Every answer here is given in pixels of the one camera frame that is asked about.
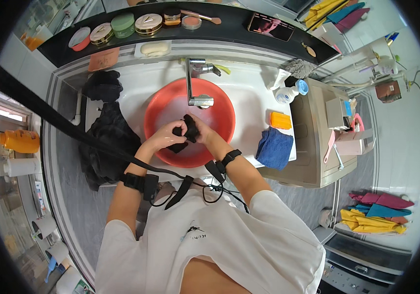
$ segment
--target hand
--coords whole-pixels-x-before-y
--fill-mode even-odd
[[[172,129],[175,127],[182,128],[182,137],[176,136],[172,133]],[[187,125],[184,121],[173,121],[162,126],[157,132],[154,133],[146,142],[143,144],[149,144],[150,148],[154,152],[166,148],[172,144],[184,143],[186,138],[183,136],[187,132]]]
[[[204,123],[201,119],[199,119],[197,116],[187,113],[190,115],[193,120],[195,121],[195,126],[200,132],[200,136],[197,137],[197,142],[202,144],[207,144],[207,141],[209,140],[209,137],[211,137],[213,134],[216,134],[215,131],[209,126],[207,126],[206,123]]]

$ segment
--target black cloth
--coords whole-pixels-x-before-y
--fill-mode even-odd
[[[105,103],[115,102],[120,97],[123,87],[118,78],[117,71],[95,72],[85,83],[82,93],[91,100],[102,100]]]
[[[189,140],[190,142],[196,143],[197,142],[197,137],[200,135],[200,132],[197,129],[197,127],[195,126],[195,121],[188,114],[183,116],[182,121],[184,121],[186,126],[187,126],[187,132],[184,134],[184,137],[186,137],[187,140]],[[182,128],[180,126],[176,126],[175,128],[172,129],[172,133],[176,136],[181,137],[182,136]],[[167,149],[171,150],[174,153],[179,153],[180,151],[182,151],[188,145],[189,145],[189,143],[187,143],[187,142],[176,143],[176,144],[168,146]]]
[[[135,155],[141,146],[140,137],[128,126],[118,102],[105,103],[100,117],[87,133],[131,155]],[[94,191],[98,191],[99,186],[104,183],[118,182],[120,175],[130,164],[82,143],[79,145],[79,156],[81,170],[89,188]]]

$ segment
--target faucet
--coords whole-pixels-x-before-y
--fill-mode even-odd
[[[185,80],[187,82],[187,101],[189,106],[198,106],[199,108],[209,108],[213,106],[213,97],[206,94],[194,97],[192,95],[192,78],[197,78],[201,74],[214,73],[221,77],[221,72],[211,63],[205,63],[205,59],[185,59]]]

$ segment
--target white soap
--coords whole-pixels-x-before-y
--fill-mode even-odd
[[[166,42],[149,43],[141,46],[141,53],[145,54],[146,56],[161,56],[161,54],[165,55],[168,50],[169,43]]]

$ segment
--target black shelf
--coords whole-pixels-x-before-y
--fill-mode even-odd
[[[222,23],[216,25],[203,20],[202,26],[194,31],[187,30],[183,27],[172,29],[161,28],[156,35],[151,37],[142,37],[135,32],[128,38],[112,37],[107,44],[101,47],[89,44],[85,49],[79,52],[73,51],[68,47],[68,43],[72,35],[81,27],[88,26],[91,30],[93,30],[96,26],[102,23],[110,22],[115,16],[129,12],[135,14],[135,19],[147,13],[162,14],[163,9],[167,7],[178,7],[180,9],[198,12],[203,15],[219,17],[221,18]],[[288,42],[248,32],[247,25],[252,15],[253,11],[250,10],[211,3],[161,2],[143,4],[111,13],[101,13],[87,18],[54,35],[52,38],[48,39],[45,43],[39,46],[38,50],[40,50],[40,52],[42,52],[42,54],[57,67],[61,67],[74,60],[89,56],[90,54],[100,52],[102,50],[140,43],[146,40],[203,39],[234,42],[278,51],[309,61],[316,65],[338,54],[336,50],[299,28],[295,28],[295,31]],[[301,45],[301,42],[313,48],[316,52],[316,57],[309,55],[305,48]]]

